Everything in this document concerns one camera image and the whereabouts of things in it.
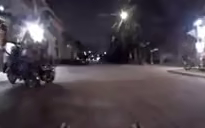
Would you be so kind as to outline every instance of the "dark sky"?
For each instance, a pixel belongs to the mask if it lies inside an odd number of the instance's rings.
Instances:
[[[204,0],[135,0],[139,3],[144,36],[164,41],[176,28],[189,26]],[[65,30],[94,47],[107,45],[114,17],[100,14],[117,12],[118,0],[49,0],[64,22]]]

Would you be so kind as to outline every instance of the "street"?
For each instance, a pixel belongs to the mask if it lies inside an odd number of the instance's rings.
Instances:
[[[168,67],[60,66],[54,84],[0,83],[1,128],[205,128],[205,79]]]

